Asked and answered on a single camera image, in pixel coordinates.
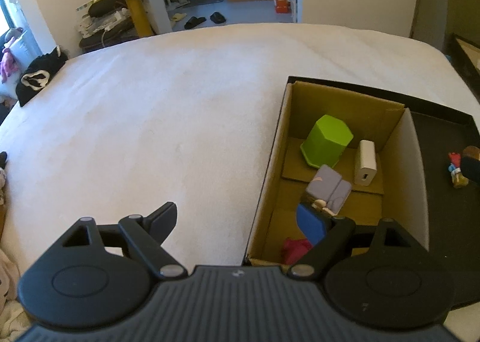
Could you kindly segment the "red small toy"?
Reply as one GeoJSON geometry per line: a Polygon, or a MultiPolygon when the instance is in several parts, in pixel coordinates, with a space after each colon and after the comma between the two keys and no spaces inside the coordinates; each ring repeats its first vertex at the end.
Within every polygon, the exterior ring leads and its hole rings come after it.
{"type": "Polygon", "coordinates": [[[281,263],[293,265],[312,249],[308,239],[293,240],[286,238],[281,247],[281,263]]]}

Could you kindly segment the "white power adapter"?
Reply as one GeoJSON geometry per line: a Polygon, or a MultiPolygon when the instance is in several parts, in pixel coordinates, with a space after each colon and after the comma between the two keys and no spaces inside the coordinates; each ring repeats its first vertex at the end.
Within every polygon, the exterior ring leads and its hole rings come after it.
{"type": "Polygon", "coordinates": [[[377,160],[373,141],[361,140],[355,154],[354,182],[369,186],[377,174],[377,160]]]}

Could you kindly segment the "brown cardboard box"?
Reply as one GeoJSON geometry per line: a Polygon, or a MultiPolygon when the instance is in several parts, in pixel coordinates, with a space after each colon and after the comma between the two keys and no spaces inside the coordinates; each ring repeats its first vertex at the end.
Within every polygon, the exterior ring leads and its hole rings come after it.
{"type": "Polygon", "coordinates": [[[422,154],[402,103],[291,79],[248,240],[254,266],[288,266],[296,240],[318,243],[335,217],[360,226],[397,221],[428,245],[422,154]]]}

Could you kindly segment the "brown haired doll figurine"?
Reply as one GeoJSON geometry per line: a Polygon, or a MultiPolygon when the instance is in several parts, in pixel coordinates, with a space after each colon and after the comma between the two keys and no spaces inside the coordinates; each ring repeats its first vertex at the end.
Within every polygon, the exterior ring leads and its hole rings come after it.
{"type": "Polygon", "coordinates": [[[480,149],[477,146],[467,146],[463,149],[460,169],[470,181],[480,184],[480,149]]]}

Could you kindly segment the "red blue small figurine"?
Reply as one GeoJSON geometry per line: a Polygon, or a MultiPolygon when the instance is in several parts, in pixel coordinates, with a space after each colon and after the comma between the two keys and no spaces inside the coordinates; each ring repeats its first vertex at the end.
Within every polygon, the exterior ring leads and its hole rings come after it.
{"type": "Polygon", "coordinates": [[[469,180],[463,176],[461,172],[461,155],[459,153],[451,152],[448,154],[450,165],[448,171],[451,174],[452,185],[455,189],[464,188],[469,184],[469,180]]]}

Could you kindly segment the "purple sofa toy figure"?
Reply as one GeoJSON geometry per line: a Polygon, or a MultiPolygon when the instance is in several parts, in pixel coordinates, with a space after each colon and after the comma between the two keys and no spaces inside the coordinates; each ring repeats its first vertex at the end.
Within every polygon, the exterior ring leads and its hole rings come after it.
{"type": "Polygon", "coordinates": [[[340,210],[352,191],[352,184],[334,169],[322,165],[305,191],[306,203],[332,216],[340,210]]]}

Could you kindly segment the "green hexagonal cup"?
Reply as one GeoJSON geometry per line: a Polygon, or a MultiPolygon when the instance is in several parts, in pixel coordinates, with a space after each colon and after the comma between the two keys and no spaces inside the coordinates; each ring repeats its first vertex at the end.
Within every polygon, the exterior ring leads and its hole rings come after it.
{"type": "Polygon", "coordinates": [[[313,125],[300,151],[308,166],[320,168],[327,165],[333,168],[353,137],[352,131],[342,120],[323,115],[313,125]]]}

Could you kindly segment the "black ghost mask cloth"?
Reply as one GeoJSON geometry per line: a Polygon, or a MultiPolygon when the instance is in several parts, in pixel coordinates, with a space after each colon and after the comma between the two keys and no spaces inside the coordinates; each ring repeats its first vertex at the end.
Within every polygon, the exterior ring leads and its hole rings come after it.
{"type": "Polygon", "coordinates": [[[25,106],[56,76],[68,60],[68,54],[61,46],[50,53],[38,56],[30,63],[16,86],[19,106],[25,106]]]}

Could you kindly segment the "black framed box right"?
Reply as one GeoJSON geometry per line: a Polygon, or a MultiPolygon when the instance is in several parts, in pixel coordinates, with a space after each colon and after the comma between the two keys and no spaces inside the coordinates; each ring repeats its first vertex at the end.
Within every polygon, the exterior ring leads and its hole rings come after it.
{"type": "Polygon", "coordinates": [[[450,34],[446,55],[452,67],[479,100],[479,45],[456,34],[450,34]]]}

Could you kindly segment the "beige slipper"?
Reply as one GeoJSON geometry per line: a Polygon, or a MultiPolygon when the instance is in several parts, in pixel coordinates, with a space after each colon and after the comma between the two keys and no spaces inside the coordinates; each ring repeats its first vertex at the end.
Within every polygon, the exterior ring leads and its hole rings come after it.
{"type": "Polygon", "coordinates": [[[186,17],[186,14],[185,13],[175,13],[172,18],[171,18],[171,21],[177,23],[183,19],[185,19],[186,17]]]}

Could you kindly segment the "black slipper left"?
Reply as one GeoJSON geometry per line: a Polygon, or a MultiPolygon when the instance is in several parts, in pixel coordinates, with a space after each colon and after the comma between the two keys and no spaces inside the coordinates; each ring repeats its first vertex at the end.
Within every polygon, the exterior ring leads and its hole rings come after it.
{"type": "Polygon", "coordinates": [[[207,19],[203,16],[201,16],[201,17],[192,16],[184,24],[184,29],[186,29],[186,30],[194,29],[197,26],[202,25],[206,20],[207,19]]]}

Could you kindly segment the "black slipper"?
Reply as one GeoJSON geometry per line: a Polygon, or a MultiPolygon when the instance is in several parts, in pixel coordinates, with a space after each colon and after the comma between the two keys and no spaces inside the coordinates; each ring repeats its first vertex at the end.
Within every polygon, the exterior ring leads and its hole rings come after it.
{"type": "Polygon", "coordinates": [[[219,12],[214,12],[210,15],[210,20],[216,25],[221,25],[226,22],[226,18],[219,12]]]}
{"type": "Polygon", "coordinates": [[[194,29],[197,26],[202,25],[206,20],[207,19],[203,16],[201,16],[201,17],[192,16],[184,24],[184,29],[186,29],[186,30],[194,29]]]}

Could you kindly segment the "black slipper right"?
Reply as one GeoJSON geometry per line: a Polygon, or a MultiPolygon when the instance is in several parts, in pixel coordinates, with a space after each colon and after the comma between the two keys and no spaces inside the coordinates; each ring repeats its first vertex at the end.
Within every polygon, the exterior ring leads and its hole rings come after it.
{"type": "Polygon", "coordinates": [[[214,12],[210,15],[210,20],[216,25],[221,25],[226,22],[226,18],[219,12],[214,12]]]}

